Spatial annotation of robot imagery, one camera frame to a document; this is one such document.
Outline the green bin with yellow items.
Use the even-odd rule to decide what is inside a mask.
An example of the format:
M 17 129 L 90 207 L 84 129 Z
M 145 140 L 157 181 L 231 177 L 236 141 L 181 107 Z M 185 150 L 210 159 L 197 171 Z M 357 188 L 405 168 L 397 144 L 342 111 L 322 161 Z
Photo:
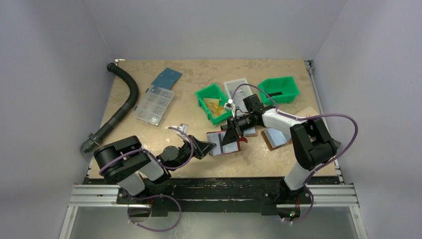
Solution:
M 195 93 L 198 105 L 206 113 L 207 119 L 213 125 L 225 121 L 232 116 L 232 112 L 224 108 L 228 98 L 217 84 L 209 85 Z

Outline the white plastic bin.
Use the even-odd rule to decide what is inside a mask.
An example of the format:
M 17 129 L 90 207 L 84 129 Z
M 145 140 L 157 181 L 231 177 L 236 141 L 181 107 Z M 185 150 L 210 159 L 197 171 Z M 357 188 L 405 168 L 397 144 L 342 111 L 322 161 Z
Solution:
M 237 79 L 237 80 L 226 81 L 226 82 L 223 83 L 227 97 L 233 99 L 233 102 L 234 102 L 236 108 L 238 109 L 236 111 L 236 115 L 238 117 L 243 116 L 245 113 L 247 113 L 247 109 L 246 109 L 246 106 L 243 102 L 243 99 L 253 95 L 250 86 L 249 85 L 243 85 L 243 86 L 239 87 L 237 89 L 236 93 L 234 94 L 234 96 L 232 96 L 233 91 L 241 84 L 248 84 L 247 79 L 246 78 L 240 78 L 240 79 Z

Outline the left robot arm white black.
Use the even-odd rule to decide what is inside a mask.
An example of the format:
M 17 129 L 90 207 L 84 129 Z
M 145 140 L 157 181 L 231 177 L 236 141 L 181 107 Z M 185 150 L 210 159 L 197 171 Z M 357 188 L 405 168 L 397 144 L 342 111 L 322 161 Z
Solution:
M 182 167 L 193 157 L 204 158 L 215 147 L 215 143 L 189 135 L 181 147 L 167 146 L 161 154 L 153 156 L 137 137 L 130 136 L 97 148 L 94 158 L 107 184 L 119 185 L 130 199 L 141 204 L 148 199 L 148 190 L 139 172 L 152 183 L 160 184 L 171 178 L 170 170 Z

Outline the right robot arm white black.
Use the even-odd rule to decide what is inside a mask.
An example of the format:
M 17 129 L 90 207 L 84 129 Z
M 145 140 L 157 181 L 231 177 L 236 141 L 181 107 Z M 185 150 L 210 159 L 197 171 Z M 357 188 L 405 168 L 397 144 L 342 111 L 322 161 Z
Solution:
M 256 94 L 243 99 L 247 113 L 228 118 L 222 145 L 239 141 L 244 132 L 255 126 L 272 128 L 290 136 L 297 162 L 281 182 L 280 198 L 287 203 L 299 196 L 311 172 L 337 154 L 341 143 L 333 139 L 322 119 L 299 119 L 283 116 L 275 106 L 265 106 Z

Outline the brown open card holder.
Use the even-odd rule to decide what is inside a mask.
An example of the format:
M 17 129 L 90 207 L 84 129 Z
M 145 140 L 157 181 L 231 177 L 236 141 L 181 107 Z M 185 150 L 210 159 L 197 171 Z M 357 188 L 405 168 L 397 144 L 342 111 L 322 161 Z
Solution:
M 291 143 L 291 138 L 274 128 L 267 128 L 261 135 L 270 151 L 283 147 Z

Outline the clear compartment screw box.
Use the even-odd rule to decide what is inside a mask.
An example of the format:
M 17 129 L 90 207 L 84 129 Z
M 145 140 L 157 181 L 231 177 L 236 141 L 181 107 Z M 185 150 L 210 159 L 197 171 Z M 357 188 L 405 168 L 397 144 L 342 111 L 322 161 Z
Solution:
M 135 107 L 134 116 L 143 122 L 158 126 L 174 97 L 174 92 L 151 85 Z

